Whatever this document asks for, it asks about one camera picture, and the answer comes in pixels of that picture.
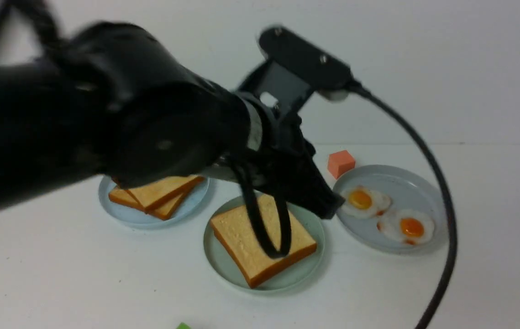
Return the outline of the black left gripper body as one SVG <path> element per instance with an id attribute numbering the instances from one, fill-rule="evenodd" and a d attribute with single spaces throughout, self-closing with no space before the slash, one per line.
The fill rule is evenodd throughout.
<path id="1" fill-rule="evenodd" d="M 301 131 L 299 110 L 293 106 L 269 107 L 250 92 L 237 92 L 249 117 L 247 144 L 224 153 L 214 165 L 214 177 L 243 183 L 251 190 L 305 208 L 321 219 L 331 219 L 345 202 L 318 170 L 314 146 Z"/>

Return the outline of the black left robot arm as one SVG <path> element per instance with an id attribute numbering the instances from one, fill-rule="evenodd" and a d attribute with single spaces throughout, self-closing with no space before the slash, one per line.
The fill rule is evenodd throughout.
<path id="1" fill-rule="evenodd" d="M 313 161 L 299 110 L 350 72 L 281 25 L 234 91 L 181 65 L 148 31 L 98 21 L 59 35 L 43 0 L 0 0 L 0 210 L 94 175 L 133 189 L 168 176 L 234 181 L 322 219 L 344 203 Z"/>

